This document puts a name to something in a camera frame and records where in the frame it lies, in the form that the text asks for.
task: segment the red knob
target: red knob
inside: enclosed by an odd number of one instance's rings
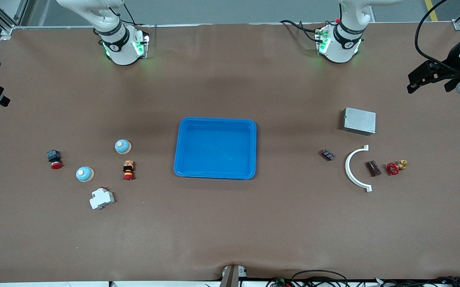
[[[60,169],[61,167],[62,167],[62,164],[59,163],[59,162],[53,162],[53,163],[51,164],[51,168],[52,168],[52,169]]]
[[[386,166],[386,171],[388,171],[388,173],[391,174],[391,175],[397,175],[398,172],[400,171],[400,169],[398,168],[398,165],[396,165],[396,163],[390,162]]]

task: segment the yellow floor line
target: yellow floor line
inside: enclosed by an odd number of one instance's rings
[[[434,5],[432,5],[432,0],[425,0],[425,5],[427,6],[428,10],[430,10],[430,9],[432,9],[432,7],[434,7]],[[438,21],[436,11],[432,11],[432,13],[430,13],[430,20]]]

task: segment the silver metal box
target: silver metal box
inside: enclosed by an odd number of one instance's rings
[[[352,108],[343,111],[343,130],[369,136],[375,133],[375,113]]]

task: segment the white semicircular pipe clip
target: white semicircular pipe clip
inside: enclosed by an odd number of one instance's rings
[[[363,182],[357,180],[355,176],[352,174],[352,171],[350,171],[350,159],[354,154],[359,153],[359,152],[367,152],[368,151],[368,145],[363,146],[362,149],[356,149],[354,152],[351,152],[349,156],[347,156],[347,160],[345,160],[345,171],[347,173],[347,176],[349,179],[358,187],[363,187],[366,189],[366,192],[372,191],[372,186],[370,184],[364,184]]]

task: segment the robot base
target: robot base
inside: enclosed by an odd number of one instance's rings
[[[334,25],[326,25],[316,30],[315,39],[322,41],[317,43],[317,53],[325,56],[331,62],[345,63],[358,52],[361,40],[352,49],[343,49],[342,45],[332,36],[335,27]]]
[[[149,36],[133,26],[124,25],[128,29],[129,40],[122,46],[121,51],[112,51],[104,44],[106,56],[117,65],[130,65],[138,59],[146,59],[148,54]]]

